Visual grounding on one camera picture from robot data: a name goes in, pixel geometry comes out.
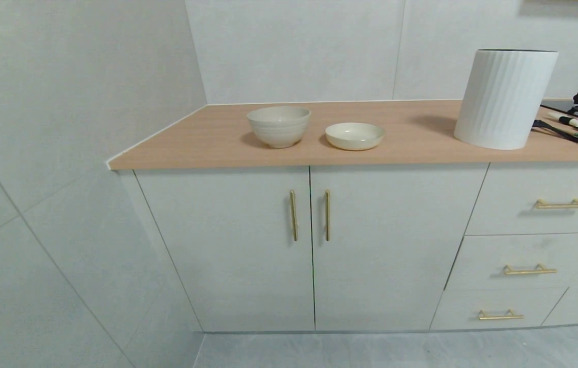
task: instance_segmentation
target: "countertop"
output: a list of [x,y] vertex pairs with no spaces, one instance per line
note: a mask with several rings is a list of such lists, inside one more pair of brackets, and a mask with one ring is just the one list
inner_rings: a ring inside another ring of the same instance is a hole
[[[307,133],[293,147],[271,149],[252,133],[246,115],[274,105],[312,110]],[[462,101],[323,102],[209,105],[109,162],[112,170],[298,165],[489,163],[578,161],[578,144],[547,131],[530,133],[514,151],[485,149],[453,137]],[[539,119],[548,109],[541,108]],[[326,140],[325,128],[347,121],[382,126],[382,143],[369,151],[343,151]]]

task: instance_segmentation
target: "bowl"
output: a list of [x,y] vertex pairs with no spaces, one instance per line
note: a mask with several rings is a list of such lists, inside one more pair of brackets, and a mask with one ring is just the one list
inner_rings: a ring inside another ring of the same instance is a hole
[[251,111],[248,119],[259,140],[273,148],[286,148],[303,138],[310,115],[303,107],[276,106]]
[[326,138],[331,145],[348,151],[371,149],[382,141],[385,130],[366,123],[338,123],[326,128]]

